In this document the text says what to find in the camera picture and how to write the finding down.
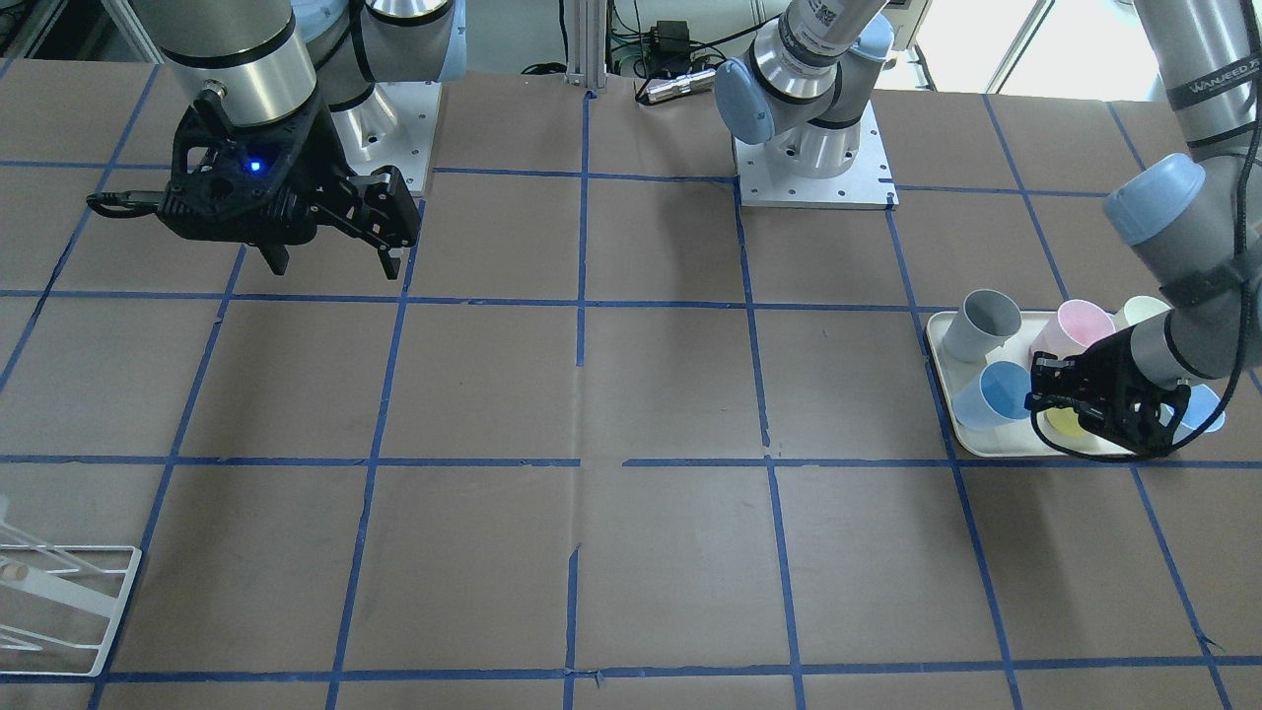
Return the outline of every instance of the pink cup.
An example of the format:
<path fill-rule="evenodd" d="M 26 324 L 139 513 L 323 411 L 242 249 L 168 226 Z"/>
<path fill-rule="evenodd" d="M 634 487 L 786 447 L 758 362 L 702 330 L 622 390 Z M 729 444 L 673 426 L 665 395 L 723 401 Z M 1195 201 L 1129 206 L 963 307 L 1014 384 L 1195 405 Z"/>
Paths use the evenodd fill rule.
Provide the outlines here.
<path fill-rule="evenodd" d="M 1082 299 L 1065 300 L 1030 344 L 1030 357 L 1037 351 L 1058 358 L 1079 354 L 1095 340 L 1117 332 L 1113 317 L 1099 305 Z"/>

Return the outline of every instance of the blue joint cap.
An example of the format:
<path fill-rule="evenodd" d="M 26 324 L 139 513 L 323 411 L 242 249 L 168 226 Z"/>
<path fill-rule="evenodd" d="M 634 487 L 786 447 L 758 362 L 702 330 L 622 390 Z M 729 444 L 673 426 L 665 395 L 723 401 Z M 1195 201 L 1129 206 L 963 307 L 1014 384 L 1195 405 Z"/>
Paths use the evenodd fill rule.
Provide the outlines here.
<path fill-rule="evenodd" d="M 289 0 L 305 42 L 324 34 L 346 11 L 347 0 Z"/>
<path fill-rule="evenodd" d="M 1138 246 L 1177 219 L 1204 184 L 1205 168 L 1175 153 L 1109 194 L 1104 214 L 1127 246 Z"/>
<path fill-rule="evenodd" d="M 438 81 L 454 81 L 468 71 L 468 38 L 464 33 L 464 0 L 453 0 L 452 37 L 447 40 L 447 55 Z"/>
<path fill-rule="evenodd" d="M 776 134 L 767 95 L 745 62 L 728 59 L 714 77 L 714 102 L 727 130 L 742 143 L 757 145 Z"/>
<path fill-rule="evenodd" d="M 851 45 L 851 52 L 872 62 L 885 62 L 891 47 L 893 47 L 893 25 L 885 15 L 877 13 Z"/>

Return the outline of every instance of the tile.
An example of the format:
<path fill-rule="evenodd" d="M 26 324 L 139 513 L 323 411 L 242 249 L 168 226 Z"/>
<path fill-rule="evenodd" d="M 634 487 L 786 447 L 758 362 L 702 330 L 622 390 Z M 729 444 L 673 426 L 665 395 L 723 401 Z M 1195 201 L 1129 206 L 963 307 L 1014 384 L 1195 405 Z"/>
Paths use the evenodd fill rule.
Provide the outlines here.
<path fill-rule="evenodd" d="M 583 95 L 560 74 L 469 73 L 444 87 L 434 165 L 579 170 Z"/>
<path fill-rule="evenodd" d="M 757 303 L 906 305 L 885 212 L 741 211 Z"/>
<path fill-rule="evenodd" d="M 1199 655 L 1128 472 L 965 480 L 1013 658 Z"/>
<path fill-rule="evenodd" d="M 1222 397 L 1227 390 L 1227 378 L 1209 383 Z M 1262 431 L 1262 396 L 1253 387 L 1246 373 L 1241 377 L 1235 395 L 1227 406 L 1227 422 L 1223 429 L 1189 444 L 1172 460 L 1184 462 L 1262 462 L 1262 441 L 1257 433 Z"/>
<path fill-rule="evenodd" d="M 232 303 L 180 454 L 367 457 L 396 311 L 390 303 Z"/>
<path fill-rule="evenodd" d="M 872 107 L 899 184 L 1017 185 L 981 96 L 877 91 Z"/>
<path fill-rule="evenodd" d="M 23 330 L 30 320 L 38 298 L 0 298 L 0 363 L 9 363 L 13 349 L 18 347 Z"/>
<path fill-rule="evenodd" d="M 791 710 L 793 678 L 606 678 L 574 684 L 575 710 Z"/>
<path fill-rule="evenodd" d="M 0 453 L 165 457 L 217 305 L 48 300 L 0 393 Z"/>
<path fill-rule="evenodd" d="M 6 710 L 87 707 L 91 697 L 91 684 L 0 684 L 0 707 L 5 707 Z"/>
<path fill-rule="evenodd" d="M 5 522 L 54 545 L 131 545 L 144 536 L 162 467 L 0 465 Z"/>
<path fill-rule="evenodd" d="M 577 178 L 434 174 L 413 294 L 574 298 L 579 192 Z"/>
<path fill-rule="evenodd" d="M 743 311 L 588 308 L 584 459 L 762 455 Z"/>
<path fill-rule="evenodd" d="M 789 661 L 765 470 L 581 477 L 577 667 Z"/>
<path fill-rule="evenodd" d="M 107 161 L 151 72 L 141 63 L 14 62 L 0 82 L 0 160 Z M 87 116 L 92 130 L 83 130 Z"/>
<path fill-rule="evenodd" d="M 363 477 L 177 468 L 115 670 L 329 670 Z"/>
<path fill-rule="evenodd" d="M 48 285 L 100 179 L 97 169 L 0 166 L 0 289 Z M 50 184 L 66 198 L 49 199 Z"/>
<path fill-rule="evenodd" d="M 343 682 L 338 710 L 553 710 L 562 681 Z"/>
<path fill-rule="evenodd" d="M 699 93 L 658 106 L 636 103 L 640 81 L 610 76 L 591 102 L 591 169 L 637 175 L 731 175 L 732 134 Z"/>
<path fill-rule="evenodd" d="M 167 189 L 165 170 L 115 170 L 110 192 Z M 158 217 L 90 214 L 57 280 L 58 290 L 223 293 L 239 245 L 180 238 Z"/>
<path fill-rule="evenodd" d="M 958 308 L 976 288 L 997 288 L 1023 309 L 1063 300 L 1021 197 L 904 192 L 895 223 L 920 305 Z"/>
<path fill-rule="evenodd" d="M 188 103 L 189 97 L 175 79 L 175 71 L 164 64 L 158 69 L 154 86 L 136 116 L 136 124 L 119 160 L 129 164 L 170 165 L 175 127 L 184 117 Z"/>
<path fill-rule="evenodd" d="M 1103 201 L 1037 194 L 1030 201 L 1070 296 L 1117 310 L 1132 295 L 1161 295 L 1157 279 L 1118 238 Z"/>
<path fill-rule="evenodd" d="M 742 301 L 732 185 L 593 180 L 587 296 Z"/>
<path fill-rule="evenodd" d="M 1145 470 L 1143 484 L 1205 636 L 1262 655 L 1262 478 L 1257 472 Z"/>
<path fill-rule="evenodd" d="M 758 311 L 771 450 L 790 459 L 941 459 L 906 313 Z"/>
<path fill-rule="evenodd" d="M 1001 672 L 806 676 L 806 701 L 847 710 L 1011 710 Z"/>
<path fill-rule="evenodd" d="M 1027 710 L 1219 707 L 1205 668 L 1090 668 L 1017 673 Z"/>
<path fill-rule="evenodd" d="M 567 469 L 380 469 L 346 667 L 562 667 L 573 491 Z"/>
<path fill-rule="evenodd" d="M 1000 658 L 950 469 L 776 475 L 803 663 Z"/>
<path fill-rule="evenodd" d="M 327 684 L 111 684 L 105 687 L 101 710 L 318 710 L 324 706 Z"/>
<path fill-rule="evenodd" d="M 399 277 L 387 279 L 372 246 L 322 226 L 312 241 L 289 247 L 289 265 L 283 276 L 271 272 L 257 248 L 250 248 L 241 264 L 236 293 L 398 298 L 409 257 L 409 250 L 404 250 Z"/>
<path fill-rule="evenodd" d="M 574 310 L 409 305 L 384 457 L 574 453 Z"/>
<path fill-rule="evenodd" d="M 1225 668 L 1218 667 L 1222 673 L 1223 685 L 1227 686 L 1227 696 L 1232 699 L 1232 707 L 1262 707 L 1262 668 Z"/>
<path fill-rule="evenodd" d="M 1171 153 L 1188 151 L 1179 119 L 1165 101 L 1114 101 L 1113 110 L 1145 165 L 1153 165 Z"/>
<path fill-rule="evenodd" d="M 1026 189 L 1113 192 L 1140 173 L 1099 101 L 992 96 Z"/>

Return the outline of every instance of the white mounting plate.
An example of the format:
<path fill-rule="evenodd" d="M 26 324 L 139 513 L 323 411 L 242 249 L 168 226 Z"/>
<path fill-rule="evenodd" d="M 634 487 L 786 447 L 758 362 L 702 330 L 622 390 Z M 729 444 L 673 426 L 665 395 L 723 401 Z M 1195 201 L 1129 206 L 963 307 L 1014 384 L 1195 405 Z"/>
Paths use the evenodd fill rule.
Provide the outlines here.
<path fill-rule="evenodd" d="M 925 323 L 925 339 L 929 340 L 929 353 L 938 371 L 938 382 L 941 385 L 943 402 L 946 405 L 946 415 L 950 417 L 952 429 L 955 430 L 955 440 L 968 451 L 983 459 L 1011 459 L 1031 457 L 1064 457 L 1064 454 L 1049 448 L 1039 441 L 1039 435 L 1034 434 L 1030 421 L 1013 422 L 991 431 L 973 431 L 962 428 L 955 421 L 954 399 L 965 385 L 982 373 L 987 364 L 998 361 L 1016 363 L 1022 368 L 1030 368 L 1030 344 L 1042 330 L 1042 325 L 1051 319 L 1050 311 L 1025 310 L 1021 313 L 1021 329 L 1003 343 L 986 354 L 984 363 L 962 363 L 950 357 L 943 349 L 943 335 L 955 318 L 955 310 L 934 313 Z M 1083 435 L 1069 438 L 1047 424 L 1044 415 L 1039 415 L 1039 426 L 1042 434 L 1051 441 L 1075 451 L 1094 454 L 1097 457 L 1109 457 L 1114 454 L 1129 454 L 1129 451 L 1117 446 L 1095 435 Z"/>
<path fill-rule="evenodd" d="M 379 86 L 399 110 L 399 121 L 405 131 L 400 132 L 399 140 L 375 146 L 372 160 L 366 163 L 351 160 L 351 168 L 366 175 L 381 165 L 395 165 L 408 180 L 411 195 L 424 197 L 433 164 L 434 132 L 438 130 L 443 84 L 437 81 L 409 81 L 384 82 Z"/>
<path fill-rule="evenodd" d="M 815 209 L 885 209 L 899 203 L 890 159 L 870 102 L 863 110 L 863 139 L 849 169 L 834 178 L 806 178 L 769 160 L 771 148 L 732 139 L 741 203 L 748 207 L 809 207 Z"/>
<path fill-rule="evenodd" d="M 122 612 L 127 608 L 127 599 L 131 597 L 131 589 L 136 583 L 136 571 L 140 569 L 140 550 L 129 546 L 115 546 L 115 545 L 58 545 L 57 550 L 63 550 L 71 555 L 78 556 L 83 560 L 92 561 L 96 554 L 127 554 L 127 566 L 122 569 L 109 569 L 105 573 L 111 578 L 121 578 L 117 591 L 117 604 L 115 604 L 114 614 L 110 615 L 109 623 L 105 628 L 105 633 L 101 636 L 101 641 L 92 642 L 96 646 L 96 656 L 92 660 L 91 668 L 82 670 L 67 670 L 67 671 L 30 671 L 21 668 L 9 668 L 0 667 L 0 676 L 82 676 L 82 677 L 96 677 L 100 676 L 105 670 L 105 660 L 110 656 L 110 649 L 114 647 L 114 639 L 119 636 L 119 626 L 122 622 Z M 0 545 L 0 552 L 35 552 L 35 547 L 29 545 Z M 54 570 L 45 570 L 49 574 L 57 574 Z"/>

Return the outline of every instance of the robotic arm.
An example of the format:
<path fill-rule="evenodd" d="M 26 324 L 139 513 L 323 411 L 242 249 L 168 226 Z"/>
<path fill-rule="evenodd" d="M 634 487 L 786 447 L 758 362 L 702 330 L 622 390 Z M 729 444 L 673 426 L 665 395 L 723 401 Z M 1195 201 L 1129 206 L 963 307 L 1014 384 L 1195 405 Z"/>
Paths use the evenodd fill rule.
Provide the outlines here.
<path fill-rule="evenodd" d="M 463 0 L 135 6 L 192 105 L 175 130 L 167 189 L 92 194 L 92 209 L 156 214 L 184 238 L 247 243 L 278 275 L 286 246 L 332 224 L 370 243 L 386 276 L 398 277 L 396 252 L 420 228 L 404 175 L 394 165 L 356 174 L 337 129 L 370 100 L 382 101 L 377 79 L 463 73 Z M 352 134 L 374 143 L 384 130 Z"/>
<path fill-rule="evenodd" d="M 810 155 L 827 156 L 828 141 L 844 144 L 847 156 L 857 153 L 861 136 L 846 130 L 868 101 L 888 48 L 888 24 L 877 14 L 883 5 L 794 0 L 764 25 L 716 79 L 732 134 L 782 144 L 772 154 L 814 145 Z M 1262 54 L 1249 0 L 1136 0 L 1136 9 L 1174 87 L 1170 103 L 1195 161 L 1166 158 L 1109 195 L 1106 212 L 1175 309 L 1079 357 L 1039 353 L 1026 406 L 1032 415 L 1071 407 L 1087 431 L 1141 457 L 1165 457 L 1175 450 L 1189 383 L 1229 377 L 1234 390 L 1241 370 L 1262 363 L 1262 187 L 1248 183 L 1257 161 Z M 822 163 L 830 169 L 814 169 Z M 829 177 L 844 169 L 843 161 L 815 159 L 795 172 Z"/>

